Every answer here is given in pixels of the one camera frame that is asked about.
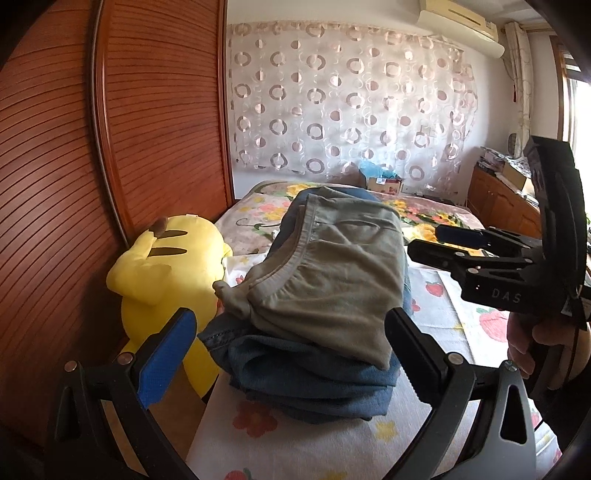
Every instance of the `blue gripper pad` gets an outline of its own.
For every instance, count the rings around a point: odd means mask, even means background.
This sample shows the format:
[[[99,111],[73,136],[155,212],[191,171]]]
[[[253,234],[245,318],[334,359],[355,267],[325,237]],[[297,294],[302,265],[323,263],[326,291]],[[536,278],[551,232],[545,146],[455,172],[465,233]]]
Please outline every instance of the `blue gripper pad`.
[[[144,408],[162,400],[197,335],[197,319],[178,309],[160,333],[150,335],[137,352],[132,379]]]

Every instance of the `wooden slat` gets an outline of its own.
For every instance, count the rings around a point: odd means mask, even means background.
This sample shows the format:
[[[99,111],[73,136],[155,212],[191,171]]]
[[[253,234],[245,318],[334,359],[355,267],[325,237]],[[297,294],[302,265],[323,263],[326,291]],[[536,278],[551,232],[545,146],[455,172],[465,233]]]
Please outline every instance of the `wooden slat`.
[[[232,196],[219,123],[219,0],[114,1],[107,113],[136,233],[160,215],[216,218]]]
[[[57,0],[0,71],[0,421],[42,445],[64,363],[123,338],[122,251],[89,144],[92,0]]]

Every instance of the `window frame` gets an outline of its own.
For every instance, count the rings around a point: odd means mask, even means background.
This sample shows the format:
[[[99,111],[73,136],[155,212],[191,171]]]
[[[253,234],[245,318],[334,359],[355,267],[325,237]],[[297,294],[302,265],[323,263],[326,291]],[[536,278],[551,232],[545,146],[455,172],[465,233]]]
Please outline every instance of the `window frame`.
[[[574,135],[574,105],[573,88],[570,79],[567,77],[566,65],[561,51],[566,50],[558,36],[550,35],[554,62],[556,64],[556,76],[558,80],[558,140],[568,142],[572,145]]]

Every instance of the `white sheet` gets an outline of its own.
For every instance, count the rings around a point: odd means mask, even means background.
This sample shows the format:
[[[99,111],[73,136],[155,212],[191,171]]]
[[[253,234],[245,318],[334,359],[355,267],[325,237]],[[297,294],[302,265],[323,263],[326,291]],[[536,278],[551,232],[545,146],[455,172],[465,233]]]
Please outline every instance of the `white sheet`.
[[[230,285],[240,282],[240,277],[264,257],[228,259],[226,281]],[[495,367],[506,359],[506,341],[499,334],[502,313],[464,302],[447,272],[410,262],[409,275],[414,321],[444,351],[459,352],[470,362]],[[455,463],[477,406],[477,402],[469,404],[438,473]],[[531,406],[532,422],[537,424],[540,415],[533,403]],[[308,425],[247,402],[242,393],[228,385],[224,374],[213,390],[187,463],[201,480],[380,480],[409,445],[429,411],[402,372],[386,416],[369,422],[342,420]],[[560,451],[545,424],[536,432],[536,440],[541,478]]]

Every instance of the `folded clothes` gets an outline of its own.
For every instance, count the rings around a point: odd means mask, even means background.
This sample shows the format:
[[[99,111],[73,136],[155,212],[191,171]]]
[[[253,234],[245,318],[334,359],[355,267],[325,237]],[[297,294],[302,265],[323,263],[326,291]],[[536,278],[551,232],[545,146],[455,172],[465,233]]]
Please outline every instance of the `folded clothes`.
[[[263,332],[388,370],[384,317],[403,305],[404,292],[398,215],[327,187],[296,207],[293,233],[240,285],[215,282],[217,296]]]
[[[355,198],[363,199],[363,200],[371,200],[372,202],[379,202],[380,200],[377,199],[374,195],[372,195],[369,191],[365,189],[359,189],[355,187],[330,187],[332,190],[336,192],[344,193],[346,195],[350,195]],[[293,201],[291,202],[289,208],[287,209],[285,215],[281,219],[281,226],[279,230],[279,234],[275,238],[275,241],[271,244],[269,252],[267,256],[271,256],[275,253],[281,245],[287,240],[290,235],[293,233],[294,229],[296,228],[296,221],[297,221],[297,212],[300,206],[306,205],[306,199],[308,195],[314,194],[318,195],[320,192],[321,187],[312,187],[305,190],[300,190],[300,192],[295,196]],[[410,317],[413,316],[413,308],[412,308],[412,295],[410,290],[410,281],[408,279],[408,261],[406,255],[404,256],[404,294],[402,295],[402,308],[408,313]]]
[[[395,355],[389,369],[380,370],[316,345],[270,337],[230,313],[215,317],[198,337],[247,398],[308,423],[384,415],[400,373]]]

